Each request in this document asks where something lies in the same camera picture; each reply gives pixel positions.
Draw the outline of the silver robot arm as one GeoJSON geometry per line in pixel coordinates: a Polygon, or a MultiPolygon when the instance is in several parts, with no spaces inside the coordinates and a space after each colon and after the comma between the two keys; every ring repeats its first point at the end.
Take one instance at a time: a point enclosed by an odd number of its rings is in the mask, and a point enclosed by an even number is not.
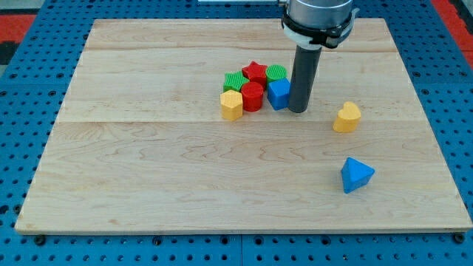
{"type": "Polygon", "coordinates": [[[351,33],[359,12],[353,0],[289,0],[284,8],[284,34],[305,50],[335,49],[351,33]]]}

